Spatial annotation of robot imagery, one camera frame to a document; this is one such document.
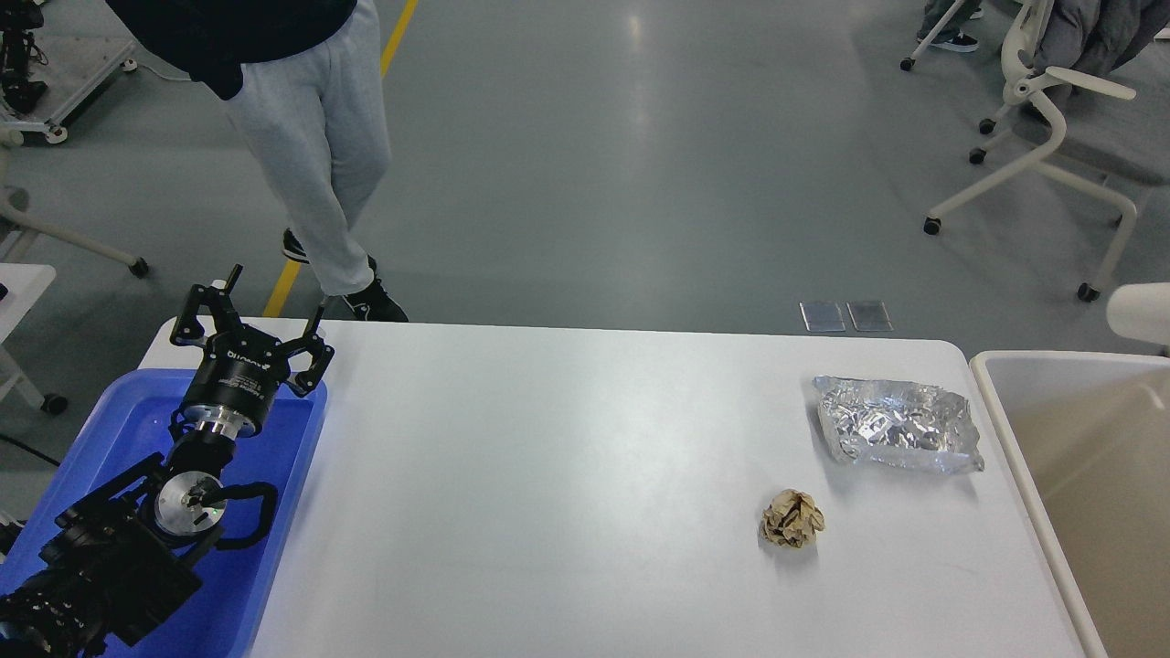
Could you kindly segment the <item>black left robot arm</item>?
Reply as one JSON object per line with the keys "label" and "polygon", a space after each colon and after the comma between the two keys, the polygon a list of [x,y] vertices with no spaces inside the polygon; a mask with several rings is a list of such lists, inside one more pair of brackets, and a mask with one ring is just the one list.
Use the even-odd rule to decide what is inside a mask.
{"label": "black left robot arm", "polygon": [[5,657],[97,657],[109,635],[135,645],[197,595],[200,558],[271,532],[276,484],[223,484],[223,471],[238,440],[261,433],[280,388],[307,397],[335,351],[318,333],[323,309],[292,340],[245,324],[230,302],[241,270],[191,287],[170,340],[202,359],[171,414],[172,448],[58,513],[44,567],[4,595]]}

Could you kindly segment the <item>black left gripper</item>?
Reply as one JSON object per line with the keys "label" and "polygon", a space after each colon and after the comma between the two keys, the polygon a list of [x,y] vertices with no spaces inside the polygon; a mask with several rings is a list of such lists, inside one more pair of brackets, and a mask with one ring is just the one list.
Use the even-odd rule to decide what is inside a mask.
{"label": "black left gripper", "polygon": [[[303,334],[290,341],[246,333],[230,300],[242,272],[242,265],[234,265],[222,285],[192,285],[170,334],[171,345],[202,349],[180,400],[181,424],[218,421],[234,426],[233,438],[261,432],[281,384],[298,398],[314,392],[335,355],[319,334],[325,304],[318,304]],[[301,355],[310,356],[309,366],[295,372],[292,359]]]}

